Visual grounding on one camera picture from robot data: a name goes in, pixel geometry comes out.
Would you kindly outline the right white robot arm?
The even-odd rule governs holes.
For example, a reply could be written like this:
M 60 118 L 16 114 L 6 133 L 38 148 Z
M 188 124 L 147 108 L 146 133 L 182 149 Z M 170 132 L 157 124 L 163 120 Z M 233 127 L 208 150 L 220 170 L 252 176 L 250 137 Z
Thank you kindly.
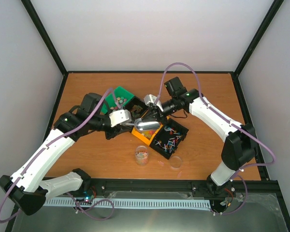
M 161 103 L 158 97 L 148 94 L 144 97 L 149 107 L 144 118 L 149 121 L 166 122 L 166 118 L 179 110 L 197 117 L 211 128 L 224 142 L 221 163 L 207 177 L 209 194 L 222 192 L 227 182 L 258 154 L 255 129 L 251 124 L 241 124 L 213 106 L 197 89 L 187 90 L 178 77 L 165 82 L 171 97 Z

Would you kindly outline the metal scoop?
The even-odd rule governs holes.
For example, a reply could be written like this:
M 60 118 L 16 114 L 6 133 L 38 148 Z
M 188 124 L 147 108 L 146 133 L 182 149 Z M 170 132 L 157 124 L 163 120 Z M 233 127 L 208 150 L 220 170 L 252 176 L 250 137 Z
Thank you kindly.
M 157 121 L 143 121 L 142 119 L 136 119 L 134 122 L 121 124 L 122 126 L 131 126 L 138 132 L 144 131 L 156 131 L 160 128 L 160 123 Z

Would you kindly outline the yellow plastic bin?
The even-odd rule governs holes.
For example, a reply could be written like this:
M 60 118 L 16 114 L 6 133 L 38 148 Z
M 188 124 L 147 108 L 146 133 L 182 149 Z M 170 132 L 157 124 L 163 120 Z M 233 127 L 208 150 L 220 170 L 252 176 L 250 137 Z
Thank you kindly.
M 163 126 L 164 125 L 160 122 L 159 128 L 156 128 L 155 130 L 137 130 L 136 127 L 133 127 L 131 134 L 144 142 L 146 145 L 150 145 Z

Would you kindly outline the green plastic bin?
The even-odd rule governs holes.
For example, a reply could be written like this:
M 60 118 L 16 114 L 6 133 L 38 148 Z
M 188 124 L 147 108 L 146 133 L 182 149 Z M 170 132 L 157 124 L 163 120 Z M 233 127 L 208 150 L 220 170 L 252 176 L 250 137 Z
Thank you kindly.
M 114 95 L 110 93 L 106 98 L 105 101 L 108 103 L 110 110 L 118 109 L 117 103 L 122 106 L 122 108 L 127 108 L 128 103 L 131 102 L 134 95 L 127 91 L 125 88 L 118 86 L 116 89 L 114 89 Z

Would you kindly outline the black bin with popsicle candies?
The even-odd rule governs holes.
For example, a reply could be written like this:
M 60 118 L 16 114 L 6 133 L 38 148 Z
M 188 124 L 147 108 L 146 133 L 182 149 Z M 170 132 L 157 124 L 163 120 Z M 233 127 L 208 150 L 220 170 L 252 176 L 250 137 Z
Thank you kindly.
M 135 119 L 141 118 L 141 116 L 143 116 L 143 114 L 147 111 L 148 106 L 145 105 L 141 99 L 133 96 L 133 98 L 127 104 L 125 104 L 125 109 L 130 112 L 131 118 L 134 121 Z

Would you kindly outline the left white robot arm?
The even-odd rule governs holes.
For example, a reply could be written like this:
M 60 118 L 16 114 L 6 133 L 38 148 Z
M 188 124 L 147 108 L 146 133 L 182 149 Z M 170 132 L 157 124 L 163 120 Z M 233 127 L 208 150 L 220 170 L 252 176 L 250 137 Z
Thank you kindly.
M 86 94 L 80 105 L 73 106 L 55 122 L 53 129 L 32 157 L 11 176 L 0 178 L 0 187 L 6 199 L 12 200 L 26 215 L 35 214 L 44 203 L 65 194 L 87 194 L 91 189 L 91 177 L 82 169 L 45 180 L 44 177 L 59 157 L 81 137 L 95 131 L 103 131 L 107 140 L 127 132 L 125 123 L 131 122 L 131 113 L 123 106 L 101 114 L 108 105 L 105 95 Z

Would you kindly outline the black bin with lollipops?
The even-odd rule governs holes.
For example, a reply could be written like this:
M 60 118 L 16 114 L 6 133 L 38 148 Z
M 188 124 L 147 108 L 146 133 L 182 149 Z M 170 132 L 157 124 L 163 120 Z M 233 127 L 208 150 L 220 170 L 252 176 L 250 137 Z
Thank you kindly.
M 188 131 L 188 128 L 169 118 L 168 123 L 157 130 L 149 146 L 169 160 L 179 144 L 186 138 Z

